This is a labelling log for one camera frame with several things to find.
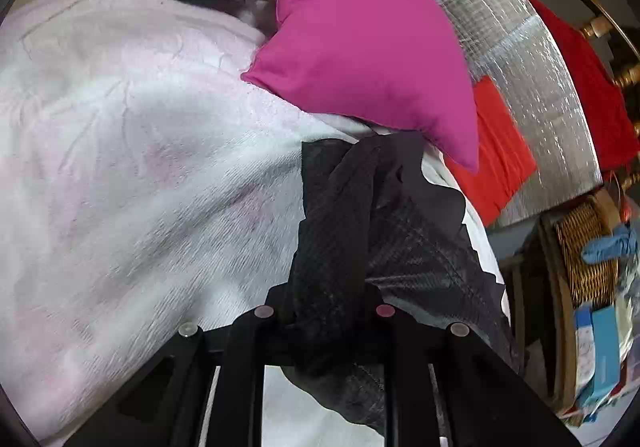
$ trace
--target black cloth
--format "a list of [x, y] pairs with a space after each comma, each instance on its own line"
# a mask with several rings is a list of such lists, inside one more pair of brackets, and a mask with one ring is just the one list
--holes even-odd
[[283, 371], [321, 405], [380, 433], [382, 367], [325, 368], [335, 365], [337, 345], [348, 342], [365, 283], [421, 323], [466, 323], [518, 368], [500, 310], [504, 287], [482, 271], [470, 246], [462, 194], [423, 177], [423, 150], [416, 132], [302, 145], [306, 218], [289, 286], [308, 355]]

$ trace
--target blue glove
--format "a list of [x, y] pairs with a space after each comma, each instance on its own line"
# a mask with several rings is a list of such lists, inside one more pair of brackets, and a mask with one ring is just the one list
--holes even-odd
[[612, 236], [592, 239], [582, 248], [582, 260], [589, 265], [596, 265], [616, 257], [624, 257], [638, 253], [638, 235], [624, 223], [613, 229]]

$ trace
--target blue box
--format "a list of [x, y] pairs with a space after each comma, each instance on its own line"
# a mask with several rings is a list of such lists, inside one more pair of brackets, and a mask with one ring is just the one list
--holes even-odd
[[620, 382], [620, 344], [613, 305], [591, 314], [596, 347], [596, 371], [578, 397], [578, 407], [597, 406]]

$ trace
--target wicker basket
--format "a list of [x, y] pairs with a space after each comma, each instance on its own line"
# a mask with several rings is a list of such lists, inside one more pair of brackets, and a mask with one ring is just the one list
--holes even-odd
[[612, 259], [588, 265], [582, 260], [580, 253], [588, 241], [610, 236], [617, 223], [620, 223], [620, 216], [605, 190], [589, 196], [585, 203], [556, 223], [556, 234], [574, 308], [585, 301], [593, 301], [594, 310], [613, 304], [618, 280], [618, 261]]

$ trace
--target silver foil roll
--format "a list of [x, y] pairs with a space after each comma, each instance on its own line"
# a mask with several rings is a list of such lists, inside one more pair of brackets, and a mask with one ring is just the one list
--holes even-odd
[[589, 128], [564, 60], [528, 0], [437, 0], [473, 81], [489, 75], [538, 163], [497, 225], [538, 214], [602, 183]]

